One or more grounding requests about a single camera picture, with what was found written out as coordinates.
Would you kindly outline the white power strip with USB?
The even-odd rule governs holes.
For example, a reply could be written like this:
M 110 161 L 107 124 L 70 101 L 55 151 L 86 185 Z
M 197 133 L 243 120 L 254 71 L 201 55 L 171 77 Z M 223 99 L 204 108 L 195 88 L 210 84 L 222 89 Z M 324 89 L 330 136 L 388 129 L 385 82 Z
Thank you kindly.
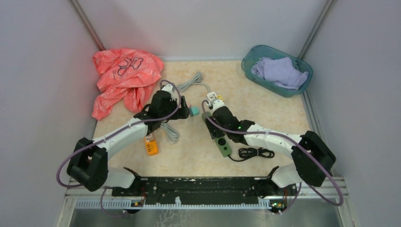
M 207 93 L 207 99 L 210 104 L 212 104 L 214 101 L 219 100 L 217 99 L 217 93 L 216 92 L 209 92 Z

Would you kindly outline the green power strip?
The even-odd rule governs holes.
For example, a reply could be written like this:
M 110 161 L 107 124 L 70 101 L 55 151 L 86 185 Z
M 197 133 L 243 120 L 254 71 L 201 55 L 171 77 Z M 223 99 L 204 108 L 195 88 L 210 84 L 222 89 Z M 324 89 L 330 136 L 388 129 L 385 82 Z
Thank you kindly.
M 223 131 L 219 128 L 217 128 L 214 124 L 212 124 L 209 120 L 208 117 L 211 118 L 211 113 L 206 112 L 201 114 L 201 118 L 204 121 L 208 132 L 211 136 L 211 139 L 215 142 L 217 148 L 219 149 L 221 155 L 223 157 L 228 157 L 232 154 L 232 149 L 230 145 L 228 144 L 227 140 L 225 139 L 225 135 Z

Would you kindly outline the teal plug adapter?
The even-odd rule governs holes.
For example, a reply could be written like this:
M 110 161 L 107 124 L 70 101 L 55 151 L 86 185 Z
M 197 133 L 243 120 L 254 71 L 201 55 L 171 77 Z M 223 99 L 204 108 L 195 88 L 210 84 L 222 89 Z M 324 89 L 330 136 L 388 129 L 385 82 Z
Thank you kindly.
M 195 116 L 200 114 L 200 110 L 196 106 L 190 107 L 189 109 L 190 109 L 190 116 L 191 117 L 195 117 Z

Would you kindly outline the pink plug adapter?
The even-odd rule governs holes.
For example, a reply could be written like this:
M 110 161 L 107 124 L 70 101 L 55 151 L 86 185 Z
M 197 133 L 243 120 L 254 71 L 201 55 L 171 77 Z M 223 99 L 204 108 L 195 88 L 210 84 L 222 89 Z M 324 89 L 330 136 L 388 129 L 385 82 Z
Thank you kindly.
M 155 140 L 155 137 L 154 137 L 154 135 L 152 133 L 146 136 L 146 141 L 147 142 L 154 141 L 154 140 Z

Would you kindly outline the orange power strip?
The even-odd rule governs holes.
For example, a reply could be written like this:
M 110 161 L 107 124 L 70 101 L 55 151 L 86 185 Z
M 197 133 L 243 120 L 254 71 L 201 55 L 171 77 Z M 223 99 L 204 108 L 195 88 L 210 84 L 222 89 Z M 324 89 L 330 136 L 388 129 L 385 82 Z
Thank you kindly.
M 149 156 L 155 156 L 159 154 L 159 149 L 157 146 L 156 139 L 154 141 L 147 142 L 145 137 L 144 141 L 145 141 L 146 152 Z

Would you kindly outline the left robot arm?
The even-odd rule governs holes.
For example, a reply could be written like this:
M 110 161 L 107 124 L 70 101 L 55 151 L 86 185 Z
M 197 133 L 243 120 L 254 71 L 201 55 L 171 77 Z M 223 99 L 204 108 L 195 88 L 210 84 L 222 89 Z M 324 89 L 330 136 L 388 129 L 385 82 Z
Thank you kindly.
M 109 167 L 109 159 L 158 130 L 163 122 L 187 119 L 190 112 L 184 96 L 174 98 L 172 92 L 157 91 L 151 103 L 120 128 L 93 140 L 81 138 L 66 161 L 67 175 L 90 192 L 120 187 L 131 196 L 139 194 L 142 183 L 135 179 L 137 174 L 128 168 Z

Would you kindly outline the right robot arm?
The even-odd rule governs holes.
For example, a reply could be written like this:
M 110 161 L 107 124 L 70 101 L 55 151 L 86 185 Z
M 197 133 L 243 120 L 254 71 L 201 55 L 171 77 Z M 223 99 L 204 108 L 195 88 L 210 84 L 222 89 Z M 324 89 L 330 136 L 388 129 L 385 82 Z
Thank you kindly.
M 274 131 L 250 120 L 238 120 L 226 106 L 214 108 L 209 122 L 235 143 L 265 148 L 291 159 L 290 164 L 270 172 L 266 188 L 272 195 L 301 182 L 320 187 L 336 161 L 332 151 L 313 131 L 302 135 Z

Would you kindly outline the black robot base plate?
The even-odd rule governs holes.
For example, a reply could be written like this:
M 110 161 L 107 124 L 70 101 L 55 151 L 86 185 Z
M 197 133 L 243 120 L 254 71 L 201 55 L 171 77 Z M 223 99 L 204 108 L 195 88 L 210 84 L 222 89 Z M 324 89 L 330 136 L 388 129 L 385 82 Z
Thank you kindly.
M 268 196 L 295 193 L 294 184 L 279 188 L 267 177 L 139 177 L 127 189 L 112 189 L 115 197 L 138 196 L 147 205 L 169 205 L 176 198 L 183 205 L 256 205 Z

